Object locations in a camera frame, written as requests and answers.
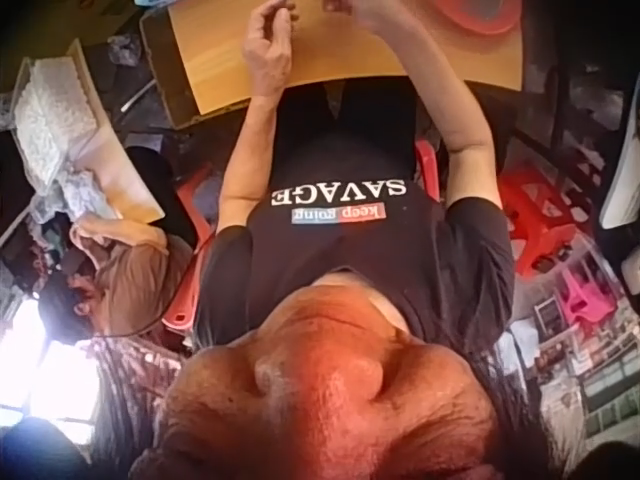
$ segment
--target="woman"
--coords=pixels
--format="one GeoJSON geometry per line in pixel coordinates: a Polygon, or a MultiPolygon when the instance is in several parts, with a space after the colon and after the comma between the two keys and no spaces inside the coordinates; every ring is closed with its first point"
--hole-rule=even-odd
{"type": "Polygon", "coordinates": [[[63,343],[148,330],[162,318],[193,257],[197,234],[167,160],[147,148],[127,153],[165,217],[145,225],[88,213],[72,226],[71,242],[91,260],[95,274],[55,272],[39,300],[45,328],[63,343]]]}

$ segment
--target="cardboard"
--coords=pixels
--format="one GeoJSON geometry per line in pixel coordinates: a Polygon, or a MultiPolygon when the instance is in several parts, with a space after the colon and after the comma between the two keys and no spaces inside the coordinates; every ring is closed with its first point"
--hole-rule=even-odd
{"type": "Polygon", "coordinates": [[[98,122],[98,132],[83,149],[76,166],[91,170],[96,175],[109,203],[123,218],[141,223],[163,218],[164,212],[138,175],[111,127],[78,40],[71,44],[67,54],[73,58],[80,83],[98,122]]]}

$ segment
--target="red plastic chair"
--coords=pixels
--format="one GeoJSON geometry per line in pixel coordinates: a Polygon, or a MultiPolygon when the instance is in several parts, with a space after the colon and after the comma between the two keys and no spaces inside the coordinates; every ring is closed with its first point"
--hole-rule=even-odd
{"type": "Polygon", "coordinates": [[[426,140],[417,140],[416,154],[422,170],[424,191],[436,202],[440,203],[440,181],[438,178],[436,151],[426,140]]]}
{"type": "Polygon", "coordinates": [[[503,173],[498,179],[498,187],[505,213],[514,226],[511,239],[526,242],[516,260],[516,272],[531,277],[537,273],[535,267],[541,258],[555,256],[571,244],[578,227],[560,193],[535,168],[524,167],[503,173]],[[527,186],[536,189],[534,198],[526,192],[527,186]],[[559,215],[547,215],[546,204],[552,205],[559,215]]]}
{"type": "Polygon", "coordinates": [[[198,244],[193,259],[187,268],[182,282],[173,297],[173,301],[164,314],[162,321],[171,330],[183,333],[191,330],[200,295],[200,274],[206,257],[207,246],[214,238],[214,231],[193,203],[193,197],[200,184],[211,175],[211,166],[205,165],[184,185],[178,188],[178,197],[182,201],[191,221],[196,227],[198,244]]]}
{"type": "Polygon", "coordinates": [[[569,325],[579,324],[591,331],[617,309],[616,301],[605,295],[590,279],[578,280],[568,268],[562,269],[566,290],[558,290],[560,308],[569,325]]]}

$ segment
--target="pink plastic stool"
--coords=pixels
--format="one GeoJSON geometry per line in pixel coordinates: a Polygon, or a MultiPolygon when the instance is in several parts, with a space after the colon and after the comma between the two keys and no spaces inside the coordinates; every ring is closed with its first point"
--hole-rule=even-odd
{"type": "Polygon", "coordinates": [[[558,300],[569,325],[577,323],[591,330],[616,310],[615,300],[605,295],[590,279],[578,281],[568,268],[562,269],[562,278],[567,290],[558,291],[558,300]]]}

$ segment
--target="black t-shirt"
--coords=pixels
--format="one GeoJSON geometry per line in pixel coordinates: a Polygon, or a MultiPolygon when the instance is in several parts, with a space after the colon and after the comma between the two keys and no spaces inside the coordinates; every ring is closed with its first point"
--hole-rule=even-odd
{"type": "Polygon", "coordinates": [[[391,159],[346,138],[300,152],[246,227],[214,241],[195,338],[227,344],[256,329],[289,294],[338,270],[384,294],[416,337],[469,353],[491,347],[511,315],[507,220],[494,204],[446,210],[391,159]]]}

